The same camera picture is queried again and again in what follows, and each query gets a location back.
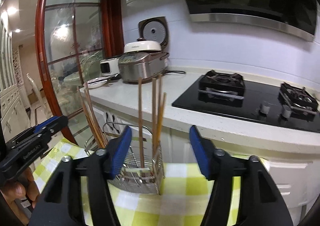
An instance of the light fixture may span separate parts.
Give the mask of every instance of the light fixture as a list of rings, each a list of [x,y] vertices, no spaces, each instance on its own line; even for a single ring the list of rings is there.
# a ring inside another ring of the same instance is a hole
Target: light fixture
[[[8,15],[15,14],[18,11],[15,7],[9,7],[7,10]]]
[[[61,25],[55,32],[54,35],[60,39],[66,39],[68,36],[68,28],[65,24]]]

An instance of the white wall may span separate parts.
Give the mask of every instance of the white wall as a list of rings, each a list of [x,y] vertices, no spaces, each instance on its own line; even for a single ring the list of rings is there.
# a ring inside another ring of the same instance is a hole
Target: white wall
[[[26,87],[27,94],[29,95],[32,93],[32,87],[28,78],[26,77],[27,73],[29,73],[30,77],[35,81],[38,89],[42,89],[42,82],[37,64],[35,43],[33,42],[28,45],[23,45],[23,48],[19,49],[19,53],[24,85]]]
[[[141,20],[165,16],[173,66],[252,73],[320,90],[319,30],[310,43],[261,27],[193,23],[185,0],[122,0],[122,16],[125,43],[139,37]]]

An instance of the wooden window frame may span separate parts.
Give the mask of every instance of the wooden window frame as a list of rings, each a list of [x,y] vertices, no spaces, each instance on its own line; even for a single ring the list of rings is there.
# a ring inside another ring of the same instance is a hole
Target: wooden window frame
[[[36,27],[35,27],[35,40],[36,40],[36,52],[37,52],[37,62],[38,68],[40,72],[40,78],[43,85],[45,96],[48,100],[48,104],[54,116],[61,116],[62,111],[58,104],[55,92],[53,90],[53,86],[51,83],[50,73],[49,73],[49,64],[53,64],[59,62],[65,58],[61,58],[56,61],[47,62],[46,58],[46,51],[45,51],[45,40],[44,40],[44,14],[46,10],[54,9],[57,7],[62,6],[70,6],[70,4],[60,4],[60,5],[45,5],[46,0],[38,0],[38,5],[36,9]],[[122,29],[122,15],[121,15],[121,0],[100,0],[100,3],[76,3],[75,0],[73,1],[73,37],[74,37],[74,44],[77,44],[76,41],[76,18],[75,18],[75,8],[77,6],[100,6],[100,24],[101,24],[101,32],[102,32],[102,50],[105,53],[105,57],[111,57],[114,55],[119,55],[123,53],[124,48],[124,39],[123,39],[123,29]],[[84,83],[81,66],[79,61],[79,55],[98,51],[85,51],[79,52],[77,46],[75,46],[75,54],[71,55],[68,58],[76,57],[78,71],[80,74],[81,82]],[[76,115],[80,114],[83,110],[78,109],[72,114],[68,115],[68,118],[75,117]],[[65,138],[67,138],[72,143],[76,143],[72,133],[68,127],[62,130],[62,134]]]

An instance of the stove knob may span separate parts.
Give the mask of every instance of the stove knob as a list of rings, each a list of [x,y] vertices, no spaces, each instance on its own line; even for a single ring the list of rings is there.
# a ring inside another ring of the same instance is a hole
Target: stove knob
[[[289,106],[287,106],[287,105],[282,105],[282,113],[281,113],[281,115],[282,115],[284,118],[286,118],[286,119],[290,118],[291,113],[292,113],[292,110],[291,110],[291,108],[290,108]]]
[[[260,105],[260,112],[262,114],[268,115],[270,110],[270,104],[266,101],[264,101],[261,105]]]

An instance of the blue gripper pad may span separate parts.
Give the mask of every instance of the blue gripper pad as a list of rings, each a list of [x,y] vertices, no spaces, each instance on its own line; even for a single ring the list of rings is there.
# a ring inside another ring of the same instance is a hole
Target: blue gripper pad
[[[51,118],[49,118],[48,120],[42,122],[41,124],[36,125],[34,133],[38,133],[43,127],[45,127],[46,125],[48,125],[49,123],[51,123],[52,121],[56,120],[58,118],[58,116],[53,116]]]
[[[124,159],[130,147],[131,138],[131,128],[129,126],[126,126],[121,135],[118,138],[111,139],[106,147],[111,157],[110,175],[113,179],[121,171]]]
[[[207,180],[212,180],[210,164],[215,150],[214,144],[211,140],[202,138],[195,125],[190,127],[189,139],[201,173]]]

